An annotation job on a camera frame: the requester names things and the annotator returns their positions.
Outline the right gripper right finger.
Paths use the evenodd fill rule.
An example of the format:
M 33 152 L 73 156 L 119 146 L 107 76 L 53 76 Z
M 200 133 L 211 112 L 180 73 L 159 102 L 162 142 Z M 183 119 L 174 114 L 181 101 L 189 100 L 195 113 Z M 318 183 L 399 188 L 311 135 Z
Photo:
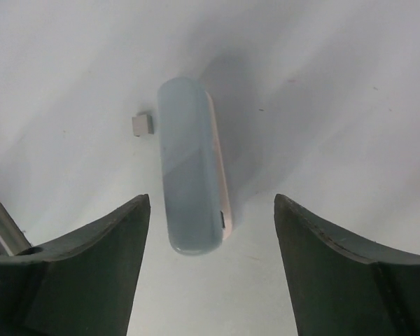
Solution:
M 420 335 L 420 255 L 390 248 L 285 195 L 274 223 L 299 335 Z

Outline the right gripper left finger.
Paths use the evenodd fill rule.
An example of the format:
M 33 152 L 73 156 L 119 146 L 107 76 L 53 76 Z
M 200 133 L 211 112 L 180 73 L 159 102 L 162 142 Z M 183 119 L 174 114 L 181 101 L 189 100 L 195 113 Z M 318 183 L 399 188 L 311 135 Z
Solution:
M 0 335 L 126 335 L 149 220 L 149 197 L 139 195 L 20 255 L 0 255 Z

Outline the light blue stapler cover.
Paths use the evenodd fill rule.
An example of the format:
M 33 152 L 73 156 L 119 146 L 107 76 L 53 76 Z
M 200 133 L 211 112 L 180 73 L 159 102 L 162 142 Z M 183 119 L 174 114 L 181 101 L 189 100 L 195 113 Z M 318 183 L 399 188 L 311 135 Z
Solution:
M 169 242 L 203 255 L 233 229 L 214 102 L 198 81 L 177 77 L 160 86 L 157 105 Z

